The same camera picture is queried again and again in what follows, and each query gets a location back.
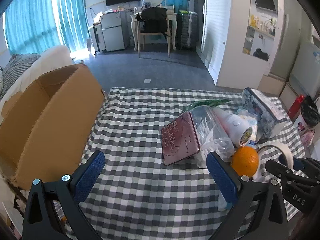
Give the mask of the red thermos bottle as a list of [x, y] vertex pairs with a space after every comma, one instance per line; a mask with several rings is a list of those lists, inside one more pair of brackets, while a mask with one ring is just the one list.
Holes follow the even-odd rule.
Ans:
[[293, 119], [296, 114], [298, 113], [302, 102], [304, 101], [305, 96], [304, 95], [299, 95], [298, 97], [296, 97], [295, 101], [293, 102], [292, 106], [290, 107], [290, 109], [288, 110], [288, 116], [290, 119]]

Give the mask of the orange fruit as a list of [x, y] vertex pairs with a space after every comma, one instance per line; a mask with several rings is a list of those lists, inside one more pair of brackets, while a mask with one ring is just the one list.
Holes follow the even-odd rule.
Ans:
[[230, 166], [239, 176], [251, 178], [259, 167], [259, 155], [252, 147], [241, 147], [232, 155]]

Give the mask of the black drawer tower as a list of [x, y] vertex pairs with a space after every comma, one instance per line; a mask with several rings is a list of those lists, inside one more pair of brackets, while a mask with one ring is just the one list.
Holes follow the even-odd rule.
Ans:
[[199, 24], [198, 14], [192, 11], [180, 10], [177, 15], [176, 44], [181, 49], [196, 49]]

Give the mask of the white tape roll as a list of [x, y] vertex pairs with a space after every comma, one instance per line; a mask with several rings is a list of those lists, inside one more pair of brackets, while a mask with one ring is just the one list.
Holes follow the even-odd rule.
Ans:
[[260, 168], [260, 165], [261, 165], [261, 157], [263, 156], [264, 152], [266, 150], [269, 150], [271, 148], [274, 148], [274, 149], [277, 149], [280, 151], [281, 153], [281, 157], [284, 158], [284, 165], [286, 167], [288, 167], [289, 169], [293, 169], [293, 164], [294, 164], [294, 161], [293, 161], [293, 155], [291, 153], [291, 150], [289, 149], [289, 147], [282, 143], [282, 142], [268, 142], [266, 145], [264, 146], [261, 146], [259, 148], [256, 149], [256, 152], [258, 154], [258, 168], [255, 172], [255, 174], [253, 175], [252, 179], [254, 181], [257, 181], [257, 182], [267, 182], [266, 178], [264, 175], [262, 175], [262, 168]]

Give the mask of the white washing machine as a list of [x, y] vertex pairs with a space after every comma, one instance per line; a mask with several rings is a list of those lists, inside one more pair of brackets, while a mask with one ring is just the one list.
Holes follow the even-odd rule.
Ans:
[[297, 94], [319, 97], [319, 48], [311, 42], [300, 45], [289, 85]]

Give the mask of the white side cart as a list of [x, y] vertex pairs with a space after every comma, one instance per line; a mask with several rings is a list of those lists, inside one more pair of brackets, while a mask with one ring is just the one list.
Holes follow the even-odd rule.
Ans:
[[94, 25], [90, 26], [89, 32], [91, 35], [93, 47], [95, 49], [95, 54], [97, 52], [105, 51], [106, 46], [105, 46], [101, 24], [95, 23]]

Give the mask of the clear plastic cotton swab bag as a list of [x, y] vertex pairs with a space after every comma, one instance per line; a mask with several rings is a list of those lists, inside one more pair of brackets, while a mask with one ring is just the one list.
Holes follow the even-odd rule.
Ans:
[[206, 159], [210, 152], [216, 152], [223, 161], [229, 162], [234, 146], [213, 109], [209, 106], [198, 106], [192, 109], [190, 114], [200, 145], [199, 153], [194, 155], [197, 167], [207, 167]]

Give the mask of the grey checkered tablecloth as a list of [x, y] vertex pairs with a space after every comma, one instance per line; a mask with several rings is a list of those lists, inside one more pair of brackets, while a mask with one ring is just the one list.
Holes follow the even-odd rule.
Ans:
[[102, 239], [208, 239], [226, 218], [219, 190], [190, 158], [165, 166], [161, 129], [189, 104], [227, 99], [235, 113], [240, 93], [185, 89], [112, 88], [97, 115], [81, 162], [96, 150], [105, 166], [83, 213]]

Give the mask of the beige sofa with grey blanket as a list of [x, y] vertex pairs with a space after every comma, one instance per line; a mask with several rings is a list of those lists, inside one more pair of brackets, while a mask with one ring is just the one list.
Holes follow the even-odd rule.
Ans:
[[16, 93], [23, 92], [39, 76], [73, 64], [64, 45], [53, 46], [42, 54], [14, 54], [2, 70], [1, 107]]

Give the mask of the navy white tissue paper pack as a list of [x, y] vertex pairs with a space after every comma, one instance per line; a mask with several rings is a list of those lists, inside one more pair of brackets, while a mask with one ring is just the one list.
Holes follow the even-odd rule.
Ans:
[[275, 137], [287, 122], [284, 113], [257, 89], [247, 87], [242, 91], [242, 105], [258, 117], [258, 127], [268, 139]]

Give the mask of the white sliding wardrobe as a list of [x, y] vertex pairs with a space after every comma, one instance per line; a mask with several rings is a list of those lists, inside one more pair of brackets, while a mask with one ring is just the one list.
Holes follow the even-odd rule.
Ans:
[[249, 85], [242, 54], [249, 0], [204, 0], [203, 31], [197, 53], [214, 84], [243, 89]]

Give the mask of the white spray bottle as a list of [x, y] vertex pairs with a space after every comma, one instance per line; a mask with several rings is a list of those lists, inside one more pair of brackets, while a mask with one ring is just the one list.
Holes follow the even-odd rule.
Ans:
[[253, 129], [246, 120], [218, 107], [214, 107], [213, 112], [236, 147], [242, 147], [248, 143]]

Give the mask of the green snack bag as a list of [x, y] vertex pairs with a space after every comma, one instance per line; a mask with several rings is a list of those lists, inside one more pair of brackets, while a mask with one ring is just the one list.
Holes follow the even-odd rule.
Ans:
[[209, 107], [216, 107], [219, 105], [224, 105], [225, 103], [228, 103], [228, 99], [213, 99], [213, 100], [201, 100], [197, 102], [193, 102], [189, 104], [188, 106], [184, 107], [182, 112], [191, 111], [192, 109], [199, 107], [199, 106], [209, 106]]

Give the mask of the white bin with black bag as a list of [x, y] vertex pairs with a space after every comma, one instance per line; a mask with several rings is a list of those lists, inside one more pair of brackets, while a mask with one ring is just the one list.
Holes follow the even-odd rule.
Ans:
[[299, 135], [303, 135], [305, 132], [314, 128], [318, 123], [318, 108], [311, 96], [307, 95], [302, 101], [300, 113], [293, 124]]

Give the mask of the pink plastic bag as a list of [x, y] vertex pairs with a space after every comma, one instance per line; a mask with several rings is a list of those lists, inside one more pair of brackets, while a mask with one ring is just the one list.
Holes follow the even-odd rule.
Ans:
[[313, 141], [313, 138], [314, 138], [314, 135], [315, 135], [315, 130], [314, 129], [308, 129], [306, 132], [304, 132], [300, 138], [301, 138], [301, 141], [302, 141], [302, 144], [305, 148], [308, 148], [312, 141]]

